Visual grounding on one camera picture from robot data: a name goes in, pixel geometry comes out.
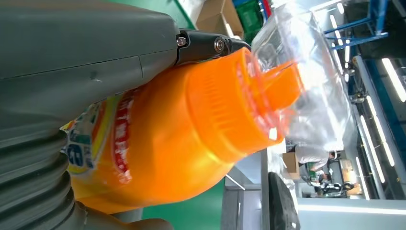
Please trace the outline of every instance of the worker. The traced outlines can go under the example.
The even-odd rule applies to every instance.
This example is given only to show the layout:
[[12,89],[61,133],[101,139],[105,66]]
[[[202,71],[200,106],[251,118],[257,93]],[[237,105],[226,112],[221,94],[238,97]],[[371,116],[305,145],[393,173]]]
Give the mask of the worker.
[[296,145],[291,150],[295,152],[296,158],[299,162],[299,166],[302,166],[306,163],[314,163],[311,171],[318,171],[327,164],[328,160],[335,160],[339,158],[340,153],[337,151],[327,151],[321,148],[317,148],[309,145]]
[[322,171],[322,173],[319,175],[319,182],[321,183],[322,181],[331,181],[331,174],[324,173]]

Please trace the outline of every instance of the orange bottle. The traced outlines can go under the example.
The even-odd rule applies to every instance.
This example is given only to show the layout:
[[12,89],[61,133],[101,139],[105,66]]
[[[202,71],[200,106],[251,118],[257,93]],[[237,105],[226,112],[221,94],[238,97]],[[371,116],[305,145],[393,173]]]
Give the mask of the orange bottle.
[[75,198],[115,213],[197,196],[282,140],[268,138],[286,125],[275,111],[300,91],[294,65],[262,74],[243,48],[94,104],[65,127]]

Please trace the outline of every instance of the fluorescent ceiling light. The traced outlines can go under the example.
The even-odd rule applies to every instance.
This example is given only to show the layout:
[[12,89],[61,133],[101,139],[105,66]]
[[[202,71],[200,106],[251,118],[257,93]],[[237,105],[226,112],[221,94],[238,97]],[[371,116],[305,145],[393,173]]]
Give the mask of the fluorescent ceiling light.
[[[337,29],[337,22],[336,22],[336,18],[334,17],[334,15],[330,15],[330,21],[331,21],[331,24],[333,25],[333,28]],[[336,31],[334,31],[334,33],[336,34],[336,38],[338,38],[338,44],[340,46],[342,46],[343,43],[342,43],[342,40],[340,39],[341,38],[340,31],[336,30]]]
[[357,161],[357,165],[358,165],[358,171],[360,172],[360,178],[361,178],[361,183],[362,183],[362,190],[364,191],[365,194],[365,199],[369,200],[369,193],[368,193],[368,189],[367,189],[367,184],[365,183],[365,178],[364,178],[364,173],[362,172],[362,168],[361,168],[361,164],[360,164],[360,159],[358,159],[358,157],[355,158],[355,160]]
[[328,1],[328,2],[325,2],[325,3],[322,3],[322,4],[318,4],[318,5],[310,8],[310,10],[311,11],[317,11],[317,10],[320,10],[320,9],[325,8],[327,6],[336,4],[337,2],[340,2],[340,1],[342,1],[342,0],[331,0],[331,1]]
[[381,137],[382,142],[386,142],[385,134],[383,134],[381,121],[379,120],[378,116],[373,117],[373,121],[376,124],[376,129],[378,130],[379,136]]
[[344,13],[344,6],[342,5],[342,3],[340,2],[339,4],[337,4],[337,8],[338,11],[343,14]]
[[226,174],[226,177],[227,177],[228,179],[230,179],[230,181],[232,181],[233,183],[235,183],[238,187],[240,187],[242,190],[245,191],[245,188],[244,188],[242,185],[240,185],[237,181],[235,181],[233,178],[231,178],[231,176],[229,176],[228,174]]
[[[358,130],[360,132],[361,141],[362,141],[362,145],[364,146],[365,153],[367,154],[367,156],[370,156],[369,150],[367,148],[367,142],[365,141],[363,132],[361,131],[361,126],[358,126]],[[370,160],[368,160],[368,163],[369,163],[370,168],[373,168],[372,162]]]
[[330,15],[330,21],[331,21],[331,24],[333,25],[333,28],[337,29],[337,22],[336,22],[336,18],[334,17],[334,15]]
[[362,127],[364,128],[364,131],[365,131],[365,136],[367,138],[368,145],[370,146],[370,149],[371,149],[372,158],[373,158],[373,161],[375,162],[376,170],[378,171],[378,175],[379,175],[379,179],[381,180],[381,183],[385,183],[385,178],[383,176],[383,172],[382,172],[382,168],[379,163],[379,160],[378,160],[378,156],[376,155],[375,147],[371,140],[371,135],[369,134],[367,124],[365,123],[364,116],[362,116],[362,115],[361,115],[361,123],[362,123]]
[[[345,40],[346,44],[349,44],[350,41],[347,39]],[[346,46],[345,47],[345,62],[349,62],[350,61],[350,46]]]
[[373,121],[375,122],[376,129],[378,130],[379,137],[381,138],[383,148],[385,149],[386,156],[388,157],[389,160],[389,164],[393,167],[395,165],[395,161],[393,159],[392,152],[388,146],[388,143],[386,142],[386,137],[385,134],[383,133],[381,121],[376,115],[375,106],[373,105],[372,98],[369,95],[367,96],[367,102],[369,108],[371,109]]
[[371,208],[371,207],[344,207],[329,205],[299,205],[301,211],[344,212],[344,213],[371,213],[386,215],[406,215],[405,209]]
[[392,84],[396,90],[397,95],[399,96],[402,102],[406,101],[406,91],[403,88],[402,83],[399,80],[399,76],[397,75],[391,61],[387,58],[382,58],[383,65],[385,66],[386,71],[389,74],[389,78],[392,81]]
[[338,57],[338,53],[337,53],[337,51],[335,49],[333,50],[333,53],[334,53],[334,58],[335,58],[335,60],[337,62],[337,65],[338,65],[338,70],[340,71],[341,74],[343,74],[343,69],[342,69],[342,66],[341,66],[340,58]]
[[383,148],[385,149],[386,156],[388,157],[388,160],[389,160],[389,164],[390,164],[392,167],[394,167],[395,161],[393,160],[392,152],[391,152],[391,149],[389,148],[389,145],[388,145],[387,142],[385,142],[385,143],[383,144]]
[[372,116],[376,116],[375,106],[373,106],[372,99],[369,95],[367,96],[367,102],[368,102],[369,108],[371,109]]

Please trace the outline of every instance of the blue metal rack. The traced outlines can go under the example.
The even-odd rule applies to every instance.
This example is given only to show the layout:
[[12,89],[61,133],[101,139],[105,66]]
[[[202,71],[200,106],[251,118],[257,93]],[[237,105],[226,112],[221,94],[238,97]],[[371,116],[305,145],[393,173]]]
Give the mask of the blue metal rack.
[[[369,31],[371,32],[371,36],[368,37],[342,37],[342,40],[349,40],[350,43],[343,44],[341,46],[332,47],[332,49],[341,49],[345,46],[355,46],[362,43],[378,40],[388,36],[387,32],[383,32],[383,25],[385,22],[385,15],[386,15],[386,8],[388,5],[388,0],[370,0],[369,7],[368,7],[368,15],[366,18],[347,23],[341,26],[338,26],[336,29],[326,30],[324,34],[329,34],[335,32],[336,30],[344,30],[354,26],[364,25],[368,26]],[[326,37],[330,40],[338,40],[336,37]]]

